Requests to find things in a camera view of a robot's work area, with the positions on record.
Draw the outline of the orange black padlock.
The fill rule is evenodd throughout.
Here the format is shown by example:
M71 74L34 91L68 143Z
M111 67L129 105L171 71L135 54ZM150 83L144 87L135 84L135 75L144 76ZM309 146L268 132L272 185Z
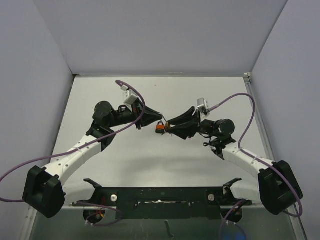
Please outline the orange black padlock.
M156 128L155 128L155 133L161 134L161 135L166 133L166 125L162 121L159 121L157 123Z

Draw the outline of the brass padlock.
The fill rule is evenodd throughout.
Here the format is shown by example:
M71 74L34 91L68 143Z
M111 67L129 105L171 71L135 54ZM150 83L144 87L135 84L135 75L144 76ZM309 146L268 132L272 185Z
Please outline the brass padlock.
M163 123L164 123L164 127L166 129L169 129L171 127L171 125L169 124L169 122L167 121L167 119L165 118L165 116L163 114L161 114L162 116L162 120L163 120Z

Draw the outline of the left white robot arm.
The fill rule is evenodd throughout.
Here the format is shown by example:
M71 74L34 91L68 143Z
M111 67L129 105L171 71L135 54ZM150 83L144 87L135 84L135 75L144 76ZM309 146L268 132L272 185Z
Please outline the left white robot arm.
M137 99L131 107L125 105L114 109L107 101L94 108L93 122L82 139L70 149L70 153L58 155L51 163L28 171L22 195L24 202L46 218L54 217L64 205L86 201L95 206L102 193L95 189L94 182L86 179L75 185L66 185L67 180L89 159L104 151L115 138L113 127L133 124L137 129L159 122L162 115L144 107Z

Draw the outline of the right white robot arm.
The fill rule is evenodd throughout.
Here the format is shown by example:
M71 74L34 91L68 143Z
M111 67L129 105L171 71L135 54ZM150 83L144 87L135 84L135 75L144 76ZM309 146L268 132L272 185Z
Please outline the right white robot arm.
M198 109L191 107L184 114L169 120L165 130L183 140L196 134L208 137L206 145L217 157L235 164L257 180L256 183L246 183L241 179L226 183L222 197L227 204L233 205L239 199L246 199L261 203L270 213L278 215L301 201L302 190L287 162L260 158L240 147L232 138L235 131L232 120L212 121L202 117Z

